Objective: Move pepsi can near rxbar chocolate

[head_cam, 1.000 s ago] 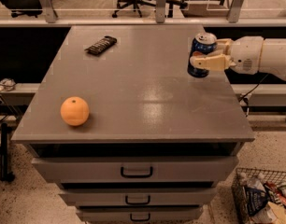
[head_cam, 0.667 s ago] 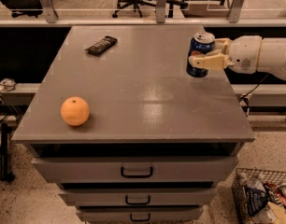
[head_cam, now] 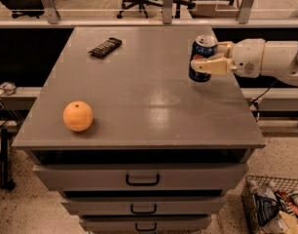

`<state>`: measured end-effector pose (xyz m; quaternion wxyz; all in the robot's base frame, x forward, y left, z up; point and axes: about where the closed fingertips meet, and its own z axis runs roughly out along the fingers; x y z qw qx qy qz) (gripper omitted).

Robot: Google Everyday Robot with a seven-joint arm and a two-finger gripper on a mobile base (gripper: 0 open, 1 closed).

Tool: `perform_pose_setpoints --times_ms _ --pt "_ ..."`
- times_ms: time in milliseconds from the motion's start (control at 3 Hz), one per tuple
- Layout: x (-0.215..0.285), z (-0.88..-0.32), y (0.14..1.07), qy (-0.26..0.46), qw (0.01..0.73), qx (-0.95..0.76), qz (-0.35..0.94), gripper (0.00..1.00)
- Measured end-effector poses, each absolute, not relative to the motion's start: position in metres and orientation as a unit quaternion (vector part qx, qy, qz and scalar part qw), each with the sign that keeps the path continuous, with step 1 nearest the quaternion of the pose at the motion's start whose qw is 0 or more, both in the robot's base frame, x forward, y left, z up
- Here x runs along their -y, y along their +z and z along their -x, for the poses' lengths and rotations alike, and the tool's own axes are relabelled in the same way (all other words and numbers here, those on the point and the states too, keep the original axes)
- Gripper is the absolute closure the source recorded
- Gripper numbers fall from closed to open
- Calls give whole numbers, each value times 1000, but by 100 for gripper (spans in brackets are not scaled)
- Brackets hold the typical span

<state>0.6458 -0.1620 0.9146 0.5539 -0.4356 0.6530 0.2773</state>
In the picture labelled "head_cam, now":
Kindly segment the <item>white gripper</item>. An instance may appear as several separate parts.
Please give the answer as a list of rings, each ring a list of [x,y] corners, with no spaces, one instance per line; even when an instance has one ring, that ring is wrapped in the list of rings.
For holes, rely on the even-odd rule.
[[[236,44],[232,41],[219,42],[216,54],[220,58],[193,59],[190,64],[192,69],[199,73],[225,75],[234,71],[240,77],[256,78],[261,72],[265,43],[264,39],[244,39]]]

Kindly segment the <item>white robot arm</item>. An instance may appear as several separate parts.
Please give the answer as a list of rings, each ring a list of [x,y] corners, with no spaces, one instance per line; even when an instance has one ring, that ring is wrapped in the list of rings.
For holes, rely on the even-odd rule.
[[[298,87],[298,41],[244,39],[219,42],[211,57],[197,54],[190,61],[199,74],[225,75],[229,71],[245,78],[270,76]]]

